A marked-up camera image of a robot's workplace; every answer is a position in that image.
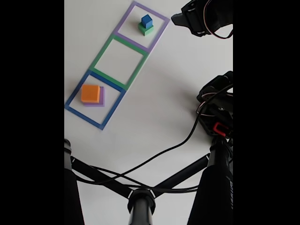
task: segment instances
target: blue square frame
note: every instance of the blue square frame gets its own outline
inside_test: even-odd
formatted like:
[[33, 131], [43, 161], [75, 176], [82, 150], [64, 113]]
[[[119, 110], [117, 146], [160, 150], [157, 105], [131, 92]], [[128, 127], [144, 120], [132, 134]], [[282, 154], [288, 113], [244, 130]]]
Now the blue square frame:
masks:
[[[106, 83], [107, 85], [111, 86], [112, 88], [116, 89], [117, 91], [120, 92], [119, 97], [117, 98], [117, 100], [115, 101], [115, 103], [113, 104], [112, 108], [110, 109], [110, 111], [108, 112], [107, 116], [105, 117], [104, 121], [102, 124], [97, 123], [96, 121], [90, 119], [89, 117], [83, 115], [82, 113], [78, 112], [76, 109], [73, 109], [72, 107], [70, 107], [70, 104], [72, 102], [72, 100], [74, 99], [74, 97], [76, 96], [76, 94], [78, 93], [78, 91], [80, 90], [81, 86], [83, 85], [83, 83], [85, 82], [85, 80], [88, 78], [88, 76], [91, 75], [93, 77], [95, 77], [96, 79]], [[100, 130], [103, 130], [104, 127], [106, 126], [107, 122], [109, 121], [109, 119], [111, 118], [112, 114], [114, 113], [114, 111], [116, 110], [117, 106], [119, 105], [120, 101], [122, 100], [122, 98], [124, 97], [126, 91], [119, 87], [118, 85], [114, 84], [113, 82], [105, 79], [104, 77], [99, 76], [98, 74], [94, 73], [91, 70], [88, 70], [84, 76], [81, 78], [80, 82], [78, 83], [78, 85], [76, 86], [76, 88], [74, 89], [73, 93], [71, 94], [71, 96], [69, 97], [69, 99], [66, 101], [65, 103], [65, 109], [67, 109], [68, 111], [70, 111], [71, 113], [75, 114], [76, 116], [84, 119], [85, 121], [89, 122], [90, 124], [96, 126], [97, 128], [99, 128]]]

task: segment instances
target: cube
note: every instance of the cube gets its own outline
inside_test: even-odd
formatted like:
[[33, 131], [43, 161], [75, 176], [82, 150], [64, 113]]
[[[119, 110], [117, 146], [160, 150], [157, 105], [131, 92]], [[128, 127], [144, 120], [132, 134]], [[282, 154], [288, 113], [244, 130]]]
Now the cube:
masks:
[[100, 87], [100, 100], [99, 103], [84, 103], [85, 106], [102, 107], [104, 106], [104, 87]]
[[142, 23], [139, 23], [139, 30], [142, 32], [144, 36], [146, 36], [147, 34], [150, 34], [154, 30], [154, 26], [151, 26], [150, 28], [146, 29], [144, 28]]
[[144, 28], [148, 29], [153, 26], [153, 21], [151, 17], [147, 14], [146, 16], [142, 17], [142, 25]]
[[82, 85], [81, 101], [84, 103], [99, 103], [100, 87], [97, 85]]

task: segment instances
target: square outline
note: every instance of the square outline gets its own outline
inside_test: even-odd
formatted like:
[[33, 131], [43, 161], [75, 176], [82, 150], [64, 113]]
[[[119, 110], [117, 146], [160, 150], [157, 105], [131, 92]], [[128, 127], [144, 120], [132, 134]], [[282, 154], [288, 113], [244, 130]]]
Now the square outline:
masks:
[[[105, 117], [102, 124], [97, 123], [96, 121], [94, 121], [94, 120], [90, 119], [89, 117], [83, 115], [82, 113], [78, 112], [76, 109], [73, 109], [72, 107], [70, 107], [71, 102], [73, 101], [74, 97], [76, 96], [76, 94], [78, 93], [81, 86], [83, 85], [83, 83], [85, 82], [85, 80], [88, 78], [89, 75], [95, 77], [99, 81], [102, 81], [102, 82], [106, 83], [107, 85], [111, 86], [112, 88], [114, 88], [114, 89], [116, 89], [117, 91], [120, 92], [120, 95], [118, 96], [115, 103], [112, 105], [110, 111], [108, 112], [108, 114]], [[81, 119], [84, 119], [85, 121], [89, 122], [90, 124], [96, 126], [97, 128], [103, 130], [104, 127], [106, 126], [107, 122], [109, 121], [109, 119], [113, 115], [114, 111], [116, 110], [117, 106], [119, 105], [120, 101], [124, 97], [125, 93], [126, 93], [126, 91], [123, 88], [121, 88], [118, 85], [114, 84], [113, 82], [105, 79], [104, 77], [99, 76], [98, 74], [94, 73], [93, 71], [87, 70], [87, 72], [83, 75], [80, 82], [78, 83], [78, 85], [76, 86], [76, 88], [74, 89], [74, 91], [72, 92], [72, 94], [70, 95], [68, 100], [66, 101], [65, 109], [67, 109], [71, 113], [75, 114], [76, 116], [80, 117]]]
[[[132, 9], [134, 8], [134, 6], [137, 6], [157, 17], [159, 17], [160, 19], [162, 19], [164, 21], [162, 27], [160, 28], [160, 30], [158, 31], [158, 33], [156, 34], [156, 36], [154, 37], [153, 41], [151, 42], [149, 48], [135, 42], [134, 40], [131, 40], [130, 38], [127, 38], [126, 36], [122, 35], [119, 33], [119, 29], [121, 28], [121, 26], [123, 25], [123, 23], [125, 22], [125, 20], [127, 19], [128, 15], [130, 14], [130, 12], [132, 11]], [[150, 53], [152, 51], [152, 49], [154, 48], [154, 46], [156, 45], [156, 43], [158, 42], [160, 36], [163, 34], [165, 28], [167, 27], [168, 23], [169, 23], [170, 19], [159, 14], [158, 12], [155, 12], [154, 10], [136, 2], [136, 1], [133, 1], [131, 3], [131, 5], [129, 6], [129, 8], [127, 9], [126, 13], [123, 15], [122, 19], [120, 20], [120, 22], [118, 23], [118, 25], [116, 26], [116, 28], [113, 30], [113, 34], [128, 41], [129, 43], [139, 47], [140, 49], [144, 50], [145, 52], [148, 52]]]
[[[117, 81], [116, 79], [110, 77], [109, 75], [101, 72], [100, 70], [97, 70], [95, 68], [95, 65], [98, 63], [98, 61], [101, 59], [102, 55], [104, 54], [104, 52], [106, 51], [106, 49], [108, 48], [109, 44], [111, 43], [112, 40], [116, 40], [118, 42], [120, 42], [121, 44], [131, 48], [132, 50], [140, 53], [143, 57], [142, 59], [139, 61], [139, 63], [137, 64], [136, 68], [134, 69], [134, 71], [132, 72], [129, 80], [127, 81], [126, 84], [123, 84], [119, 81]], [[144, 50], [138, 48], [137, 46], [135, 46], [132, 43], [127, 42], [126, 40], [123, 40], [122, 38], [111, 34], [110, 37], [107, 39], [107, 41], [105, 42], [105, 44], [103, 45], [103, 47], [101, 48], [100, 52], [98, 53], [98, 55], [96, 56], [96, 58], [93, 60], [92, 64], [90, 65], [89, 70], [93, 71], [94, 73], [98, 74], [99, 76], [109, 80], [110, 82], [118, 85], [119, 87], [123, 88], [124, 90], [128, 90], [130, 85], [132, 84], [133, 80], [136, 78], [137, 74], [139, 73], [139, 71], [141, 70], [143, 64], [145, 63], [147, 57], [149, 56], [148, 52], [145, 52]]]

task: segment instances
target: purple square frame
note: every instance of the purple square frame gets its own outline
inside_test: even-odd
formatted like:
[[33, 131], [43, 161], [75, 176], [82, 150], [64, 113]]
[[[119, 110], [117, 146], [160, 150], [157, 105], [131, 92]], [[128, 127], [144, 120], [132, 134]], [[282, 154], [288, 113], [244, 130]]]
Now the purple square frame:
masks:
[[[149, 13], [152, 13], [153, 15], [161, 18], [162, 20], [164, 20], [164, 23], [162, 25], [162, 27], [160, 28], [160, 30], [158, 31], [158, 33], [156, 34], [156, 36], [154, 37], [154, 39], [152, 40], [152, 43], [150, 44], [149, 48], [127, 38], [126, 36], [120, 34], [118, 31], [120, 29], [120, 27], [123, 25], [123, 23], [125, 22], [126, 18], [128, 17], [128, 15], [130, 14], [131, 10], [134, 8], [134, 6], [137, 6], [139, 8], [142, 8], [144, 9], [145, 11], [149, 12]], [[142, 4], [136, 2], [136, 1], [133, 1], [131, 3], [131, 5], [129, 6], [129, 8], [127, 9], [126, 13], [123, 15], [121, 21], [118, 23], [118, 25], [116, 26], [116, 28], [113, 30], [113, 34], [116, 35], [116, 36], [119, 36], [120, 38], [128, 41], [129, 43], [139, 47], [140, 49], [144, 50], [145, 52], [148, 52], [150, 53], [152, 51], [152, 49], [154, 48], [155, 44], [157, 43], [157, 41], [159, 40], [160, 36], [163, 34], [165, 28], [167, 27], [168, 23], [169, 23], [170, 19], [155, 12], [154, 10], [146, 7], [146, 6], [143, 6]]]

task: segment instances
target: green square frame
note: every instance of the green square frame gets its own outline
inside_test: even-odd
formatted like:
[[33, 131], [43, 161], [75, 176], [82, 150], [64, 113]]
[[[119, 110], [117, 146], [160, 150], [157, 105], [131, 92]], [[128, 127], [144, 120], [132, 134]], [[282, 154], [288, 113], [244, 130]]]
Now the green square frame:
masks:
[[[97, 62], [100, 60], [101, 56], [103, 55], [103, 53], [106, 51], [107, 47], [109, 46], [109, 44], [111, 43], [112, 40], [116, 40], [122, 44], [124, 44], [125, 46], [131, 48], [132, 50], [140, 53], [143, 55], [142, 59], [140, 60], [140, 62], [137, 64], [136, 68], [134, 69], [133, 73], [131, 74], [128, 82], [126, 84], [123, 84], [119, 81], [117, 81], [116, 79], [110, 77], [109, 75], [97, 70], [95, 68], [95, 65], [97, 64]], [[123, 40], [122, 38], [112, 34], [107, 41], [105, 42], [104, 46], [101, 48], [100, 52], [98, 53], [98, 55], [96, 56], [96, 58], [94, 59], [94, 61], [92, 62], [89, 70], [95, 72], [97, 75], [104, 77], [105, 79], [111, 81], [112, 83], [118, 85], [119, 87], [123, 88], [124, 90], [128, 90], [130, 85], [132, 84], [133, 80], [135, 79], [136, 75], [139, 73], [140, 69], [142, 68], [144, 62], [146, 61], [147, 57], [149, 56], [148, 52], [145, 52], [144, 50], [138, 48], [137, 46]]]

